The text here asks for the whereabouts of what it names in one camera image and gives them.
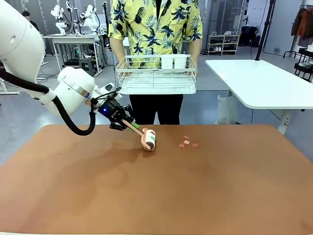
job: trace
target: brown tabletop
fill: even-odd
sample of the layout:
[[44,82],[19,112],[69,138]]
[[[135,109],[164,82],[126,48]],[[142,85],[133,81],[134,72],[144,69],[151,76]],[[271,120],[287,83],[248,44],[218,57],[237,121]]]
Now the brown tabletop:
[[[0,167],[0,231],[313,233],[313,165],[270,126],[153,126],[156,150],[106,125],[40,130]],[[188,135],[199,148],[178,145]]]

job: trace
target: white plastic bag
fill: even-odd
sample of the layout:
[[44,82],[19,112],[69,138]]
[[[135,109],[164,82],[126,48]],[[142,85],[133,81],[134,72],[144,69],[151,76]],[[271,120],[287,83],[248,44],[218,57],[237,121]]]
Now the white plastic bag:
[[234,96],[222,98],[217,97],[219,104],[218,125],[236,124],[238,120],[237,102]]

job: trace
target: white dish rack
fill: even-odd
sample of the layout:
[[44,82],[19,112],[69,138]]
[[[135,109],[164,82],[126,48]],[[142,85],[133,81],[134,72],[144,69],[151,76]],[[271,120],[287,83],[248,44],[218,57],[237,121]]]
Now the white dish rack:
[[116,71],[121,94],[196,92],[197,68],[190,55],[127,55]]

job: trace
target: pineapple print shirt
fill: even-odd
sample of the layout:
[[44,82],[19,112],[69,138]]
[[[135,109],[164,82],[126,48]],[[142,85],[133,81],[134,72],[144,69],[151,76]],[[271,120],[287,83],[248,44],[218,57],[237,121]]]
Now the pineapple print shirt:
[[182,38],[202,38],[198,0],[113,0],[109,37],[129,37],[132,55],[179,54]]

